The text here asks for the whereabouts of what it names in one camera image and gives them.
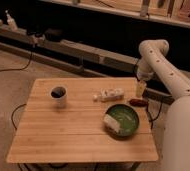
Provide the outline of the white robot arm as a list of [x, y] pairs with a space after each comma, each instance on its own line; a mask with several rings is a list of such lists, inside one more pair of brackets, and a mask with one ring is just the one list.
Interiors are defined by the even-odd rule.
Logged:
[[174, 99], [165, 121], [161, 171], [190, 171], [190, 79], [166, 59], [168, 51], [167, 40], [142, 41], [137, 77], [148, 81], [156, 74]]

